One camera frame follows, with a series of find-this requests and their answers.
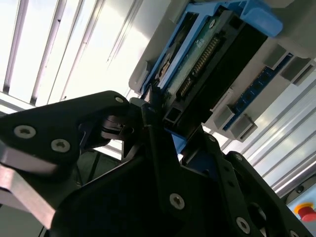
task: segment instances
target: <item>black cable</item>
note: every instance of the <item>black cable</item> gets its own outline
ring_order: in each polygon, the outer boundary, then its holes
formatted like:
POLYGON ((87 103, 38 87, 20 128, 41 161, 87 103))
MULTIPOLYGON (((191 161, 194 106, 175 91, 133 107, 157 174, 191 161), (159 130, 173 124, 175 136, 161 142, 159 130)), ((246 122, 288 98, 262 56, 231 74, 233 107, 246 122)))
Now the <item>black cable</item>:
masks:
POLYGON ((43 232, 43 230, 44 230, 44 226, 41 228, 41 231, 40 231, 40 233, 39 233, 39 236, 38 236, 38 237, 40 237, 40 235, 41 235, 41 233, 43 232))
POLYGON ((88 177, 88 180, 87 180, 87 183, 92 181, 93 179, 93 176, 94 176, 94 173, 95 173, 95 170, 97 169, 97 165, 99 163, 99 160, 100 160, 100 156, 101 156, 101 153, 97 153, 95 159, 94 159, 94 162, 92 164, 92 168, 91 168, 91 171, 90 171, 90 174, 89 174, 89 177, 88 177))

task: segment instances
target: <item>black plastic part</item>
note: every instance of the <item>black plastic part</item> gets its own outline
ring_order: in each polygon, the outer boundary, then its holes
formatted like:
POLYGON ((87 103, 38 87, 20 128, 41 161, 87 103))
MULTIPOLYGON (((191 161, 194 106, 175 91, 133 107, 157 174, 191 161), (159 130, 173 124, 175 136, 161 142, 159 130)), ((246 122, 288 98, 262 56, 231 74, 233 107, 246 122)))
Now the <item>black plastic part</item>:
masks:
POLYGON ((225 220, 215 183, 186 168, 181 173, 193 204, 185 223, 161 211, 153 166, 145 157, 137 157, 71 194, 54 216, 51 237, 225 234, 219 228, 225 220))
POLYGON ((290 231, 294 231, 298 236, 312 237, 312 234, 241 154, 229 152, 226 159, 233 165, 235 173, 238 174, 238 182, 244 187, 244 200, 248 207, 255 204, 265 214, 264 225, 267 236, 291 236, 290 231))
POLYGON ((129 102, 123 96, 106 91, 1 117, 0 123, 5 124, 0 126, 3 149, 8 146, 29 155, 1 156, 0 162, 51 179, 66 178, 82 150, 109 142, 100 135, 102 121, 108 116, 124 116, 128 108, 129 102), (30 139, 17 137, 14 129, 19 125, 33 127, 36 135, 30 139), (55 139, 68 141, 70 150, 52 150, 55 139))
POLYGON ((236 30, 227 23, 222 30, 226 40, 214 53, 187 96, 178 99, 174 94, 165 104, 166 116, 173 108, 181 111, 178 118, 173 123, 168 121, 167 125, 184 137, 189 138, 201 122, 209 119, 212 115, 210 109, 267 39, 247 24, 236 30))

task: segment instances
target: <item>metal bar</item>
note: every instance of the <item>metal bar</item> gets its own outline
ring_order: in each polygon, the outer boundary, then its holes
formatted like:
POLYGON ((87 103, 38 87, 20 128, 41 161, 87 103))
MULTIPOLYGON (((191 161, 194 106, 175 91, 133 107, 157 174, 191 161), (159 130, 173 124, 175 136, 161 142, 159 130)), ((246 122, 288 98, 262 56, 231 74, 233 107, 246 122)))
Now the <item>metal bar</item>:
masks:
POLYGON ((305 138, 300 144, 298 144, 295 148, 293 148, 287 155, 285 155, 282 159, 280 159, 275 165, 270 167, 266 173, 264 173, 262 178, 265 178, 268 174, 273 172, 276 168, 278 168, 284 161, 286 161, 289 157, 291 157, 295 152, 297 152, 302 146, 304 146, 307 142, 309 142, 316 135, 316 131, 314 131, 311 135, 305 138))
POLYGON ((253 167, 259 165, 264 158, 271 153, 277 146, 279 146, 284 140, 286 140, 293 132, 295 132, 297 129, 299 129, 310 117, 313 116, 313 114, 316 112, 316 108, 311 110, 304 118, 302 118, 297 124, 295 124, 286 134, 282 136, 281 139, 278 139, 266 152, 264 152, 259 159, 257 159, 254 163, 251 165, 253 167))
POLYGON ((102 10, 102 8, 104 6, 105 1, 106 0, 97 0, 95 5, 94 5, 91 17, 89 19, 89 22, 88 22, 87 27, 85 29, 84 35, 82 37, 82 41, 81 41, 80 47, 78 49, 78 52, 77 52, 77 55, 75 57, 74 63, 73 63, 72 68, 70 70, 69 76, 67 78, 67 81, 66 81, 63 93, 61 95, 61 98, 64 97, 64 94, 66 92, 67 85, 68 85, 68 82, 69 82, 69 78, 71 77, 72 72, 74 71, 74 69, 78 65, 78 63, 79 63, 79 61, 80 61, 80 59, 81 59, 81 57, 83 55, 84 50, 85 50, 86 46, 88 45, 88 43, 90 41, 91 35, 92 35, 94 27, 95 27, 95 25, 96 25, 96 23, 98 21, 98 18, 100 16, 100 13, 101 13, 101 10, 102 10))
POLYGON ((115 43, 114 43, 114 46, 111 50, 109 58, 107 59, 106 69, 109 68, 110 64, 115 59, 120 48, 122 47, 122 45, 126 39, 126 36, 128 35, 128 32, 132 28, 133 21, 134 21, 135 16, 136 16, 140 6, 142 5, 142 3, 143 3, 143 0, 134 0, 133 1, 132 6, 130 7, 126 18, 124 19, 124 23, 123 23, 123 25, 119 31, 119 34, 115 40, 115 43))
POLYGON ((232 143, 232 139, 228 139, 228 140, 221 146, 221 150, 223 151, 224 149, 226 149, 226 147, 228 147, 231 143, 232 143))
POLYGON ((9 190, 47 229, 55 209, 14 169, 0 165, 0 187, 9 190))
POLYGON ((256 138, 254 138, 248 146, 246 146, 240 153, 244 155, 251 147, 253 147, 265 134, 267 134, 278 121, 281 120, 297 103, 299 103, 314 87, 316 80, 312 82, 305 90, 302 91, 256 138))
POLYGON ((35 104, 36 99, 38 97, 43 72, 44 72, 45 66, 48 63, 50 52, 54 46, 55 38, 56 38, 56 35, 58 32, 61 18, 63 16, 64 10, 65 10, 66 2, 67 2, 67 0, 58 0, 56 8, 55 8, 52 24, 50 26, 50 31, 49 31, 49 35, 48 35, 48 39, 47 39, 47 43, 46 43, 46 47, 45 47, 43 57, 42 57, 42 60, 41 60, 40 66, 39 66, 38 75, 36 77, 32 97, 31 97, 31 101, 30 101, 30 103, 33 105, 35 104))
POLYGON ((289 191, 300 185, 304 180, 316 173, 316 152, 306 157, 303 162, 284 174, 271 188, 279 197, 285 196, 289 191))
POLYGON ((26 12, 28 9, 28 4, 29 4, 29 0, 19 1, 18 12, 15 19, 15 26, 14 26, 10 56, 9 56, 8 66, 6 68, 5 80, 4 80, 4 85, 3 85, 3 92, 5 93, 9 93, 9 90, 10 90, 14 63, 15 63, 16 54, 19 48, 19 43, 21 39, 26 12))

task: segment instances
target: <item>black bracket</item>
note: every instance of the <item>black bracket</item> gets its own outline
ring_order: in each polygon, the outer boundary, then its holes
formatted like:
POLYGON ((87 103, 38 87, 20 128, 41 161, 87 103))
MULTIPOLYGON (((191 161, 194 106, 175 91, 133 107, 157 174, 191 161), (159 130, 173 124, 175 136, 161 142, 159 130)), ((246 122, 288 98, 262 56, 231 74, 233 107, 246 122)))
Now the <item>black bracket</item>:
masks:
POLYGON ((276 193, 239 153, 229 152, 226 159, 233 165, 248 207, 258 206, 265 214, 264 228, 270 237, 312 237, 311 233, 282 202, 276 193))
POLYGON ((65 178, 83 150, 106 145, 115 137, 101 136, 104 120, 124 116, 128 108, 123 96, 105 91, 6 115, 0 118, 0 162, 36 175, 65 178))

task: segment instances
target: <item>rectangular slot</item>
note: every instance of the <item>rectangular slot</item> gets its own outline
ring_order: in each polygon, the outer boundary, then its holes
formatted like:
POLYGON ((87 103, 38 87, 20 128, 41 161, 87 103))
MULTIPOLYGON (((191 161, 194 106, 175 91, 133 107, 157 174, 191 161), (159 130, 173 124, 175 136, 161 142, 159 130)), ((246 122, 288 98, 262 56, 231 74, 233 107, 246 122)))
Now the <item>rectangular slot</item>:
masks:
POLYGON ((310 64, 294 81, 294 85, 300 85, 303 82, 303 79, 305 79, 308 75, 309 72, 312 72, 314 69, 314 65, 310 64))
POLYGON ((175 122, 178 119, 180 114, 181 114, 181 111, 173 107, 168 113, 166 118, 171 122, 175 122))

